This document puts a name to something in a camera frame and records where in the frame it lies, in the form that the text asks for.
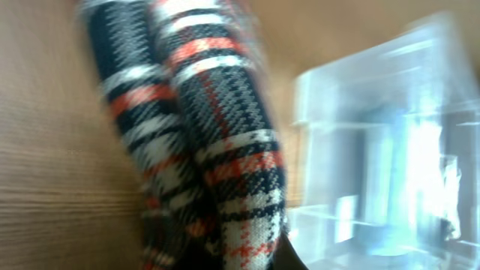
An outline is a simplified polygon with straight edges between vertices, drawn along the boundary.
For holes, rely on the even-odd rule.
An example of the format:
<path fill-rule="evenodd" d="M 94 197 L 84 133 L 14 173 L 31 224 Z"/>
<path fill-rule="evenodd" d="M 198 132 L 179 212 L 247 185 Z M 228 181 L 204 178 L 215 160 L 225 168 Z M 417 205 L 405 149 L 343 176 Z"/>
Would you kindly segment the red plaid shirt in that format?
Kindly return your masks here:
<path fill-rule="evenodd" d="M 272 269 L 286 176 L 243 2 L 80 7 L 103 96 L 143 177 L 143 268 Z"/>

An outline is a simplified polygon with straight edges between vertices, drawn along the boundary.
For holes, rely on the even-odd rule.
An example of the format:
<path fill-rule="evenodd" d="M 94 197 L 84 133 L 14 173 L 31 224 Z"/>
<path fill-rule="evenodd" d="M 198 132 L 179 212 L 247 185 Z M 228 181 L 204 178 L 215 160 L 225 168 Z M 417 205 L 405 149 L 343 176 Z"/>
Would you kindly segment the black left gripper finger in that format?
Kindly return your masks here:
<path fill-rule="evenodd" d="M 274 270 L 308 270 L 293 248 L 288 235 L 283 232 L 273 259 Z"/>

